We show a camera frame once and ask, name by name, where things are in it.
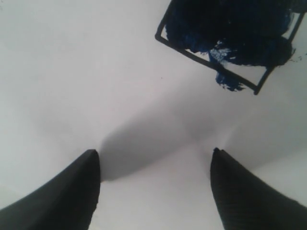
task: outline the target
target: black metal frame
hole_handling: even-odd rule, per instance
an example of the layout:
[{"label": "black metal frame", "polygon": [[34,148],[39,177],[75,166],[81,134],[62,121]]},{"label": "black metal frame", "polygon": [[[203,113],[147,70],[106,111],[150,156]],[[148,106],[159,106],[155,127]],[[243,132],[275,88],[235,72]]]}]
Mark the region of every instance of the black metal frame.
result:
[{"label": "black metal frame", "polygon": [[[254,91],[254,95],[258,95],[260,90],[262,89],[265,81],[267,80],[267,78],[270,76],[270,74],[274,71],[275,67],[270,67],[270,68],[266,68],[266,71],[265,73],[263,74],[263,76],[261,77],[260,81],[258,82],[258,84],[254,84],[252,82],[250,82],[249,80],[243,78],[242,76],[230,71],[230,70],[227,70],[225,69],[222,65],[220,64],[215,64],[215,63],[212,63],[212,62],[209,62],[205,59],[202,59],[196,55],[194,55],[193,53],[190,53],[184,49],[180,49],[180,48],[177,48],[175,47],[174,45],[172,45],[167,39],[163,38],[162,37],[162,31],[165,27],[165,24],[166,24],[166,21],[174,7],[174,4],[176,3],[176,0],[172,0],[171,3],[169,4],[167,10],[166,10],[166,13],[162,19],[162,21],[160,22],[159,24],[159,27],[158,27],[158,30],[157,30],[157,33],[155,34],[155,38],[157,41],[163,43],[164,45],[178,51],[179,53],[183,54],[184,56],[204,65],[204,66],[207,66],[221,74],[224,74],[224,75],[227,75],[227,76],[231,76],[232,78],[238,80],[239,82],[241,82],[242,84],[244,84],[245,86],[249,87],[250,89],[252,89]],[[299,29],[299,26],[301,25],[302,23],[302,20],[305,16],[305,13],[301,13],[295,23],[295,27],[293,29],[293,31],[291,32],[291,35],[290,37],[288,38],[288,40],[290,42],[293,41],[298,29]]]}]

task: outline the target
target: white surface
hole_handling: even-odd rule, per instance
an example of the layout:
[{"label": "white surface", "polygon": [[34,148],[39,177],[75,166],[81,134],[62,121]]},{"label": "white surface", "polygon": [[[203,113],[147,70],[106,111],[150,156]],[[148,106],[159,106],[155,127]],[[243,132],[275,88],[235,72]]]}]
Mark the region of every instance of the white surface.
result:
[{"label": "white surface", "polygon": [[[98,149],[104,176],[119,178],[102,184],[98,228],[219,230],[208,166],[220,147],[307,204],[307,159],[284,162],[306,153],[307,59],[274,71],[259,96],[225,91],[155,41],[168,4],[0,3],[0,183],[25,195]],[[277,165],[288,173],[276,181]]]}]

